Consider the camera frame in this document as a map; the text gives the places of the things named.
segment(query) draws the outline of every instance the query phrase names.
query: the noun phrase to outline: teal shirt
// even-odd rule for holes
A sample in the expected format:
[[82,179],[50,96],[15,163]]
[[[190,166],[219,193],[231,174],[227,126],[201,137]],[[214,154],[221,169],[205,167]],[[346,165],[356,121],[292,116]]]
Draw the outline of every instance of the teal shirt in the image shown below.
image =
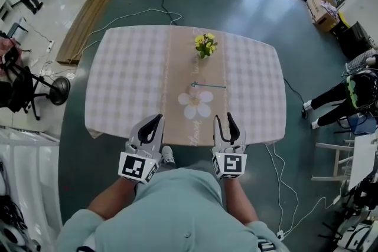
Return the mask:
[[287,251],[263,222],[244,226],[223,209],[212,175],[184,168],[160,172],[148,185],[138,185],[133,204],[110,220],[77,211],[58,237],[58,251],[76,251],[92,233],[96,252],[255,252],[258,238]]

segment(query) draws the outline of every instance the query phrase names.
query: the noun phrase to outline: potted plant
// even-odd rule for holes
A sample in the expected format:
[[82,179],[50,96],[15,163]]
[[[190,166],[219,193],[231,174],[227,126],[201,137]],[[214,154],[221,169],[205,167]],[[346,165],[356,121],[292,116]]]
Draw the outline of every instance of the potted plant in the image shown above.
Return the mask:
[[211,33],[196,36],[195,48],[200,52],[200,58],[204,59],[209,57],[213,52],[217,50],[218,42],[214,42],[215,36]]

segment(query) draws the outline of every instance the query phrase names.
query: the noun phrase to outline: white sneaker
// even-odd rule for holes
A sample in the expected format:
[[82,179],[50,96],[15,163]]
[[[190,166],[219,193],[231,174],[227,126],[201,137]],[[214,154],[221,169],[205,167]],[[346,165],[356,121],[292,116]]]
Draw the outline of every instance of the white sneaker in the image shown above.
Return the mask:
[[312,101],[312,100],[307,101],[306,103],[303,103],[303,109],[305,110],[305,112],[306,112],[307,110],[309,110],[309,109],[312,109],[312,107],[311,107],[311,101]]
[[172,148],[169,146],[164,146],[163,149],[161,149],[161,155],[163,157],[163,163],[175,163]]
[[312,129],[316,129],[316,128],[320,127],[319,124],[318,124],[318,121],[319,121],[319,119],[316,119],[315,121],[313,121],[311,123],[311,128]]

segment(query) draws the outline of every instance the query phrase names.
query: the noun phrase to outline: person in teal shirt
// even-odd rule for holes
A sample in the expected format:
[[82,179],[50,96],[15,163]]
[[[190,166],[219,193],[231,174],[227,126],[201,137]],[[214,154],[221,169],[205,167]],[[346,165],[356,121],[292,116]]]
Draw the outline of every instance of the person in teal shirt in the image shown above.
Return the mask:
[[176,169],[172,150],[147,185],[119,178],[64,225],[59,252],[288,251],[261,222],[238,179],[224,179],[226,209],[207,162]]

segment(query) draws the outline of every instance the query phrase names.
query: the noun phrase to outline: white tile floor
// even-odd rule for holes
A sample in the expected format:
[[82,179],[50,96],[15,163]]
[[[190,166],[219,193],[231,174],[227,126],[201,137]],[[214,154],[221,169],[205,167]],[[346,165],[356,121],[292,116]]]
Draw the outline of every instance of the white tile floor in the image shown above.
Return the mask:
[[[28,30],[29,33],[18,29],[14,37],[21,43],[23,50],[32,50],[31,53],[23,53],[22,59],[24,60],[24,64],[29,66],[34,74],[51,75],[53,79],[58,76],[65,76],[69,78],[72,83],[75,77],[76,67],[61,66],[59,63],[55,62],[55,58],[64,37],[86,0],[41,1],[43,1],[44,6],[35,15],[23,4],[14,6],[0,30],[7,33],[12,24],[18,22],[22,27]],[[50,53],[47,52],[49,42],[35,32],[23,19],[19,22],[22,16],[25,17],[27,22],[32,25],[35,30],[39,31],[49,40],[55,41]],[[48,77],[45,77],[45,80],[52,83],[52,80]],[[45,92],[47,88],[41,86],[37,88],[37,90],[39,92]],[[18,113],[13,113],[9,109],[0,109],[0,125],[25,130],[43,131],[60,137],[66,104],[55,106],[44,97],[36,98],[35,102],[37,113],[39,111],[41,116],[40,121],[36,121],[31,108],[28,114],[25,114],[23,110]]]

